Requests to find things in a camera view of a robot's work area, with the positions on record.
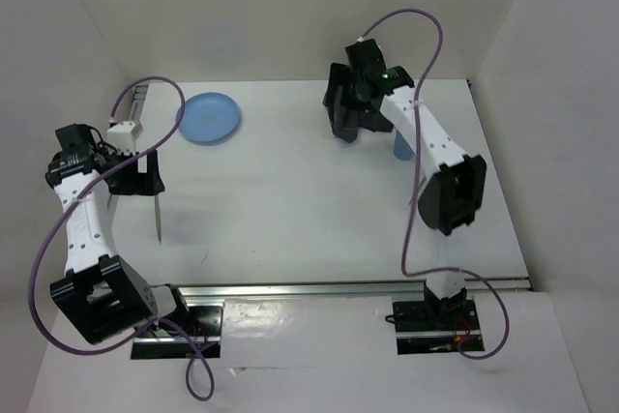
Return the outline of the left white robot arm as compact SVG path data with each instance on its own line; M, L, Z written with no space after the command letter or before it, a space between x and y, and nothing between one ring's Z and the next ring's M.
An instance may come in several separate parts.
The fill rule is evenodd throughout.
M86 124L63 127L55 133L61 150L45 175L69 215L65 272L50 285L50 296L92 344L156 315L170 335L192 323L189 307L176 301L158 306L152 287L120 256L112 236L114 198L156 198L165 190L156 152L147 155L145 171L138 169L141 132L135 121L113 123L105 134Z

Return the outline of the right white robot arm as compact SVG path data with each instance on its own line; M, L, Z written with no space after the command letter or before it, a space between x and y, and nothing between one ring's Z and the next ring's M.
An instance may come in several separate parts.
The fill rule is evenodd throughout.
M323 98L332 134L353 143L361 129L396 132L413 154L414 181L402 250L409 251L416 219L448 238L481 209L487 165L444 130L419 97L420 84L401 66L388 67L373 39L345 49L347 61L330 67Z

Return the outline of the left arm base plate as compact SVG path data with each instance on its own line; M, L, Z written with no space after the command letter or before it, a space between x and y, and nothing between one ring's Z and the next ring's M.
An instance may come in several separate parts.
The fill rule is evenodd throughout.
M221 356L223 302L189 304L189 315L174 316L172 321L183 328L206 359ZM161 325L154 325L137 337L131 348L132 360L187 359L192 355L192 348L177 330Z

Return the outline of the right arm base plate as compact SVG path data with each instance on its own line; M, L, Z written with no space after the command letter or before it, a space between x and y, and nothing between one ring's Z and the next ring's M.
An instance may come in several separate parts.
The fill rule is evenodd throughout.
M462 309L437 316L422 296L396 297L384 320L395 330L398 355L453 353L460 344L465 352L485 350L472 298L465 301Z

